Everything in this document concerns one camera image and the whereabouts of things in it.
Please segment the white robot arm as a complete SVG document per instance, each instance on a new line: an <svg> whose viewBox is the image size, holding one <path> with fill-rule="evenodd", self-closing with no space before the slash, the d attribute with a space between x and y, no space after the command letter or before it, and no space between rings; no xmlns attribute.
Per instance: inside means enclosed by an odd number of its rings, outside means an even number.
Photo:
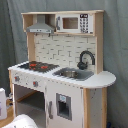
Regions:
<svg viewBox="0 0 128 128"><path fill-rule="evenodd" d="M5 90L0 88L0 120L7 118ZM2 128L38 128L32 118L25 114L17 116L11 123Z"/></svg>

